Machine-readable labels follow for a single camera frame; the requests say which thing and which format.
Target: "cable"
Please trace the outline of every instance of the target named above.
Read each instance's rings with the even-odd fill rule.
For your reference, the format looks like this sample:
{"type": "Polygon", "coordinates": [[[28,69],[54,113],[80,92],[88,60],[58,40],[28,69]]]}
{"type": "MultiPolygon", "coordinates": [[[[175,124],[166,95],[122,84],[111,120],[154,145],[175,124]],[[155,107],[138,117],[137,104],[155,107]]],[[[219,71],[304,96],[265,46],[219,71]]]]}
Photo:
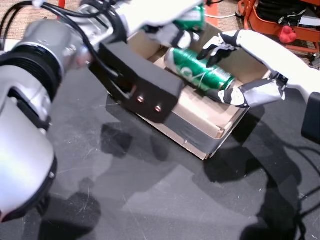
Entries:
{"type": "Polygon", "coordinates": [[[1,46],[0,50],[1,50],[1,51],[4,51],[4,50],[5,50],[6,40],[7,40],[7,38],[8,38],[10,26],[11,26],[11,24],[13,23],[13,21],[15,20],[16,15],[17,15],[17,14],[20,12],[20,10],[22,10],[22,9],[23,9],[23,8],[21,7],[21,8],[19,8],[19,9],[17,9],[17,10],[12,14],[12,16],[11,16],[11,18],[10,18],[8,24],[7,24],[7,27],[6,27],[6,30],[5,30],[5,33],[4,33],[2,42],[0,43],[0,46],[1,46]]]}
{"type": "MultiPolygon", "coordinates": [[[[8,16],[10,15],[10,13],[12,11],[16,11],[12,15],[12,17],[11,17],[11,19],[9,21],[9,23],[12,24],[15,16],[17,15],[17,12],[20,11],[22,8],[24,8],[26,6],[32,6],[32,1],[19,2],[19,3],[15,4],[14,6],[12,6],[8,10],[8,12],[4,15],[4,17],[2,19],[2,22],[1,22],[1,25],[0,25],[0,36],[2,35],[3,27],[5,25],[5,21],[7,20],[8,16]]],[[[111,79],[118,78],[119,75],[114,70],[112,70],[107,65],[105,65],[105,63],[99,58],[97,52],[95,51],[94,47],[91,45],[90,40],[88,39],[88,37],[84,33],[84,31],[78,26],[78,24],[76,24],[74,21],[72,21],[66,15],[66,13],[64,11],[62,11],[59,7],[56,7],[56,6],[53,7],[53,5],[51,5],[50,3],[46,3],[46,2],[41,6],[41,8],[51,12],[52,14],[56,15],[57,17],[60,17],[66,24],[70,25],[74,30],[76,30],[81,35],[83,43],[88,48],[88,50],[89,50],[90,54],[92,55],[92,57],[108,73],[108,75],[109,75],[108,77],[110,77],[111,79]]]]}
{"type": "Polygon", "coordinates": [[[212,1],[212,0],[207,0],[206,4],[208,6],[212,5],[212,4],[219,4],[222,3],[224,0],[219,0],[219,1],[212,1]]]}
{"type": "Polygon", "coordinates": [[[103,12],[108,9],[108,6],[105,5],[105,3],[108,3],[108,2],[104,2],[104,4],[103,4],[104,6],[103,6],[102,10],[100,10],[98,12],[95,12],[95,13],[90,13],[90,14],[84,14],[84,13],[79,13],[79,12],[76,12],[76,11],[70,11],[70,10],[64,9],[64,8],[56,6],[56,5],[52,5],[52,4],[50,4],[50,5],[51,5],[52,8],[54,8],[54,9],[64,13],[67,16],[70,16],[70,17],[93,19],[93,18],[96,18],[99,15],[103,14],[103,12]]]}
{"type": "Polygon", "coordinates": [[[228,15],[228,16],[213,16],[213,15],[206,14],[205,16],[208,18],[212,18],[212,19],[227,19],[227,18],[235,17],[236,14],[232,14],[232,15],[228,15]]]}

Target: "green can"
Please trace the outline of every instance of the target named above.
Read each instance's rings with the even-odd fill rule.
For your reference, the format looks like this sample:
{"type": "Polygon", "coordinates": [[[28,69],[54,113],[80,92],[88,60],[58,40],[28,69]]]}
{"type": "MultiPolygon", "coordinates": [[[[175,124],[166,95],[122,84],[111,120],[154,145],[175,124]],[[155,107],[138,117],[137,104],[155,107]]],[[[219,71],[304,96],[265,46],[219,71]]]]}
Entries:
{"type": "Polygon", "coordinates": [[[206,24],[205,5],[201,4],[196,6],[181,18],[174,21],[174,23],[184,30],[202,31],[206,24]]]}
{"type": "Polygon", "coordinates": [[[226,90],[235,81],[234,76],[219,66],[207,68],[208,60],[197,60],[197,54],[191,50],[170,48],[164,62],[168,69],[204,92],[226,90]]]}

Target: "open cardboard box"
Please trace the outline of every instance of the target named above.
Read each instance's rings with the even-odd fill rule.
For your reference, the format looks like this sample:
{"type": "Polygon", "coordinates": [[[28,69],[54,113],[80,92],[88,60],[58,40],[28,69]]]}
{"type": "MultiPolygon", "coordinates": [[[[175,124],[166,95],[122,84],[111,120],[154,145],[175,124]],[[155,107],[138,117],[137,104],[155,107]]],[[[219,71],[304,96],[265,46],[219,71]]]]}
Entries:
{"type": "MultiPolygon", "coordinates": [[[[198,53],[213,36],[220,32],[218,28],[207,24],[200,41],[190,49],[198,53]]],[[[166,68],[164,64],[166,49],[149,41],[142,32],[131,37],[128,42],[136,53],[160,68],[166,68]]],[[[235,86],[268,76],[267,68],[243,50],[235,51],[219,63],[219,66],[236,77],[235,86]]],[[[163,124],[144,120],[204,160],[216,153],[247,111],[247,109],[213,102],[207,97],[198,95],[192,87],[186,86],[177,106],[163,124]]]]}

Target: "table surface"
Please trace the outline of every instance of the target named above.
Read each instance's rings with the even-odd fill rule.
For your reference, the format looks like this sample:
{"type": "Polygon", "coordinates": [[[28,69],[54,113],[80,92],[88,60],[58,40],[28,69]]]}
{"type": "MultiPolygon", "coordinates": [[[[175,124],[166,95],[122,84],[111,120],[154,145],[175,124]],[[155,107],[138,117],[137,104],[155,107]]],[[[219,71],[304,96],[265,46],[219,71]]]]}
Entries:
{"type": "Polygon", "coordinates": [[[58,158],[47,211],[0,225],[1,240],[320,240],[320,146],[300,135],[306,106],[251,109],[201,161],[126,112],[88,71],[72,72],[52,109],[58,158]]]}

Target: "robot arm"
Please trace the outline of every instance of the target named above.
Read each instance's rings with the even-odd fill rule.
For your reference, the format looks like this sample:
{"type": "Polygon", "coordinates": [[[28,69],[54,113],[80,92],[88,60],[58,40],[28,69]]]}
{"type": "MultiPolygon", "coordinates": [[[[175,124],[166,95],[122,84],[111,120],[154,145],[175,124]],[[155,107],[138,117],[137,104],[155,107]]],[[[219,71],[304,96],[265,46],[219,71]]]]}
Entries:
{"type": "MultiPolygon", "coordinates": [[[[133,53],[126,41],[146,25],[173,22],[203,0],[120,1],[107,9],[109,2],[84,0],[77,12],[38,2],[61,21],[31,23],[22,41],[0,56],[0,223],[38,205],[55,178],[57,161],[45,134],[69,70],[89,67],[125,108],[164,121],[183,82],[133,53]],[[154,5],[156,12],[145,11],[154,5]]],[[[17,3],[11,10],[32,4],[17,3]]]]}

